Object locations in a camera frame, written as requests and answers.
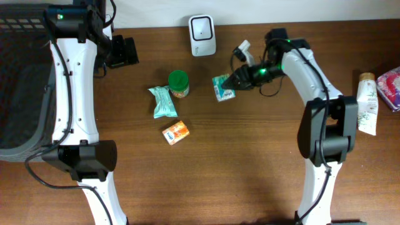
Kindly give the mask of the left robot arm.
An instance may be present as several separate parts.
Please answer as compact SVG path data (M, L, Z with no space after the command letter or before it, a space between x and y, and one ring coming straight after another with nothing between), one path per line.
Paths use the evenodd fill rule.
M94 71L112 58L105 1L52 4L44 11L56 76L54 147L41 157L83 190L96 224L128 224L114 184L117 147L102 141L94 116Z

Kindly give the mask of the white tube with tan cap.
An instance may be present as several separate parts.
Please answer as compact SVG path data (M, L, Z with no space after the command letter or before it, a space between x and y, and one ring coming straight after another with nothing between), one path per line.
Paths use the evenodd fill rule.
M359 75L356 99L358 103L358 129L375 136L379 104L375 75L373 73L364 72Z

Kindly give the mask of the green lid jar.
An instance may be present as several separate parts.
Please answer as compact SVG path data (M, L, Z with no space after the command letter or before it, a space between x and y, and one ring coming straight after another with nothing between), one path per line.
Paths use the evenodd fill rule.
M189 78L182 70L173 71L168 77L168 84L172 95L176 98L184 98L189 94Z

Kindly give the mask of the orange tissue pack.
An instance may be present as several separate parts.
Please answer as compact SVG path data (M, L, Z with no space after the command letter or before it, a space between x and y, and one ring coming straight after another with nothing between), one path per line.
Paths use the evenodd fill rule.
M176 124L165 129L162 132L162 135L165 137L168 144L172 146L190 135L190 132L188 127L182 121L179 121Z

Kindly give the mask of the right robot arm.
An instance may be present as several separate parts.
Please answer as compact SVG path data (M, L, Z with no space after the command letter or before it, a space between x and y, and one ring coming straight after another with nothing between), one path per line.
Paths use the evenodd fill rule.
M222 88L247 91L276 78L291 80L304 103L297 146L306 170L293 223L331 224L336 178L355 145L358 103L331 84L304 38L291 39L286 29L275 28L264 40L260 62L255 62L248 51L249 41L233 50L232 56L243 65L232 70Z

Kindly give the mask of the small teal tissue pack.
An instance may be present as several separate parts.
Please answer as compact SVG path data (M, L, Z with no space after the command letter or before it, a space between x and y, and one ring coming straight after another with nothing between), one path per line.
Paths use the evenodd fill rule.
M223 74L212 78L212 84L218 102L226 101L236 97L235 90L223 89L222 84L229 78L229 74Z

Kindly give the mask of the purple red pad pack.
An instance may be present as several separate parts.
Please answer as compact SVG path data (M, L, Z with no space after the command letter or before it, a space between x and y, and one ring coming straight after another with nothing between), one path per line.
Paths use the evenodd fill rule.
M379 76L376 84L379 95L391 111L399 111L399 67Z

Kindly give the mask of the teal wipes packet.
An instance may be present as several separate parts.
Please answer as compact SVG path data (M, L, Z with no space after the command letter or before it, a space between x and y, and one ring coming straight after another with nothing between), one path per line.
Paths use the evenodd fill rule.
M152 87L149 88L149 91L154 95L156 100L156 107L153 115L154 119L164 116L169 118L176 118L178 116L169 94L169 86Z

